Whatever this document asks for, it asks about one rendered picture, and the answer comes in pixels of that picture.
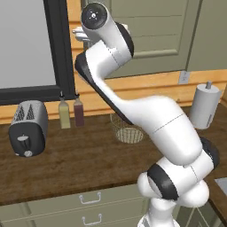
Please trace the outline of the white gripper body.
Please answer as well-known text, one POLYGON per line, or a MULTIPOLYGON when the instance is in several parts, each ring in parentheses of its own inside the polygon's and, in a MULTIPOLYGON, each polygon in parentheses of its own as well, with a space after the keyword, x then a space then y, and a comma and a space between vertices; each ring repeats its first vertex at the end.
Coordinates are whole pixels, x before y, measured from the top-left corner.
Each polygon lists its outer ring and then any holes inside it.
POLYGON ((75 38, 79 42, 88 42, 89 37, 84 33, 82 27, 76 27, 72 30, 75 38))

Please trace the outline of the large green cabinet door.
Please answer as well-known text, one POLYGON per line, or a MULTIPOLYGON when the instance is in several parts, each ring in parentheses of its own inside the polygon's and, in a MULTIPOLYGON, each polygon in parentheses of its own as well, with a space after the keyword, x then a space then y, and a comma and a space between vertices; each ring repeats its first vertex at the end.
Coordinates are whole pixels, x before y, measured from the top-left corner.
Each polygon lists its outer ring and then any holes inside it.
POLYGON ((134 58, 113 78, 185 69, 200 0, 88 0, 129 27, 134 58))

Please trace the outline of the plain green cabinet door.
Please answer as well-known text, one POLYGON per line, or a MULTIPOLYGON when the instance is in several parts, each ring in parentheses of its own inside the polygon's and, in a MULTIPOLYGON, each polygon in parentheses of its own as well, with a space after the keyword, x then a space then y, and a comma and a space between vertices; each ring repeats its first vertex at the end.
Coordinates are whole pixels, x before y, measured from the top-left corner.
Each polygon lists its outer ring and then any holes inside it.
POLYGON ((227 0, 202 0, 188 71, 227 69, 227 0))

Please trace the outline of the black framed window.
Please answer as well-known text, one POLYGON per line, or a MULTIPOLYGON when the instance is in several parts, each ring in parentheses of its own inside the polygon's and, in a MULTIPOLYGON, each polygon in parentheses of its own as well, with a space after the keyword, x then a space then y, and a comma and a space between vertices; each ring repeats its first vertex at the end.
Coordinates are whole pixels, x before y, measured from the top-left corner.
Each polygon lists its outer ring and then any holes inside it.
POLYGON ((67 0, 0 0, 0 106, 74 98, 67 0))

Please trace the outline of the dark red vinegar bottle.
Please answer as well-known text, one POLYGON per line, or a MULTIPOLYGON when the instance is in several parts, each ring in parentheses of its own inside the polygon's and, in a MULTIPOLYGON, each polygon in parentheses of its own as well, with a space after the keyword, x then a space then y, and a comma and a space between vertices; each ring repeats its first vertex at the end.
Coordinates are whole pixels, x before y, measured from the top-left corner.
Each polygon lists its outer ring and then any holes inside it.
POLYGON ((80 100, 78 91, 75 92, 74 120, 76 127, 82 127, 84 125, 83 103, 80 100))

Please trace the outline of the yellow oil bottle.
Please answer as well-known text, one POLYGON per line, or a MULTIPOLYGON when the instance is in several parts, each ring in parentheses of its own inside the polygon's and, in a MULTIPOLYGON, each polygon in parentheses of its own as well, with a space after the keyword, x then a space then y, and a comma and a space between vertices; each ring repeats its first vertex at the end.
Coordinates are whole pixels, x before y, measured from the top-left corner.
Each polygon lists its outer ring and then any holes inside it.
POLYGON ((60 120, 60 126, 62 129, 70 129, 71 123, 70 123, 70 115, 69 115, 69 105, 65 101, 65 96, 63 92, 60 92, 59 94, 59 120, 60 120))

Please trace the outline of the silver toaster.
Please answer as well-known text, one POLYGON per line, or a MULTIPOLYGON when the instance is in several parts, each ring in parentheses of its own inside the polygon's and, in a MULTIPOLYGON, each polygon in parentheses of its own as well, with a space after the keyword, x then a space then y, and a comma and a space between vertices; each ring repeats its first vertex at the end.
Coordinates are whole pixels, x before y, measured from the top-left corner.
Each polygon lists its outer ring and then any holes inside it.
POLYGON ((20 157, 34 157, 45 149, 48 114, 43 102, 28 100, 19 103, 8 134, 13 151, 20 157))

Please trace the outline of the white paper towel roll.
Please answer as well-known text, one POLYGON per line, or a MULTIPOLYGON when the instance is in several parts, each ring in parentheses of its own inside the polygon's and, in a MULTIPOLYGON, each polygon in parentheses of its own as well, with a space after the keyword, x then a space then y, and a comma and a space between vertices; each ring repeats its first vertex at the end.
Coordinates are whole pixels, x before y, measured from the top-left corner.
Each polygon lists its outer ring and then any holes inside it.
POLYGON ((195 129, 207 129, 212 123, 222 92, 211 81, 198 84, 190 110, 195 129))

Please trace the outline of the green drawer front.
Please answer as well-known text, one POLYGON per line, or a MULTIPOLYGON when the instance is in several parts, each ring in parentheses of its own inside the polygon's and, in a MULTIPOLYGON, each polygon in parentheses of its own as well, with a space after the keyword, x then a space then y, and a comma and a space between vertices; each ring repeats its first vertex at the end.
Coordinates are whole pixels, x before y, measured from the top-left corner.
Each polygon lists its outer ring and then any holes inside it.
POLYGON ((141 213, 144 213, 148 207, 148 199, 143 198, 138 191, 138 188, 135 184, 125 185, 120 187, 114 187, 99 191, 93 192, 84 192, 78 194, 71 194, 67 196, 60 196, 44 200, 35 200, 24 202, 21 206, 24 208, 24 211, 27 215, 44 215, 50 213, 57 213, 61 211, 77 209, 77 208, 86 208, 98 205, 104 205, 107 203, 122 202, 133 199, 141 199, 142 204, 141 213), (96 204, 83 205, 79 200, 80 194, 101 192, 101 201, 96 204))
POLYGON ((39 215, 2 221, 0 227, 85 227, 82 217, 98 214, 103 215, 102 223, 93 227, 137 227, 137 223, 145 213, 141 213, 141 207, 136 200, 132 203, 71 210, 56 215, 39 215))

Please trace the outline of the grey sink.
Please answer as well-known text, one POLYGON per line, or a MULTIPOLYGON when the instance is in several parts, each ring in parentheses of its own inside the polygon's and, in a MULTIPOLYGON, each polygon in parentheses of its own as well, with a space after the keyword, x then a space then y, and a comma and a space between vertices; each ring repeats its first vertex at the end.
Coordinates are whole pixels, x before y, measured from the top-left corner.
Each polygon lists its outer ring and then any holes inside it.
POLYGON ((215 182, 221 188, 224 194, 227 196, 227 177, 217 178, 215 182))

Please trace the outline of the white wall outlet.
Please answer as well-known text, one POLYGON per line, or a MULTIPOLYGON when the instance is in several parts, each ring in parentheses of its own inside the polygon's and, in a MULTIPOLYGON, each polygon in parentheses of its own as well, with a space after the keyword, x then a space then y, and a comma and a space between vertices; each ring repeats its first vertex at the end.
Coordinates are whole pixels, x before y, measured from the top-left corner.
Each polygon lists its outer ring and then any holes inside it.
POLYGON ((178 83, 187 84, 189 82, 189 79, 190 79, 190 73, 183 70, 179 74, 178 83))

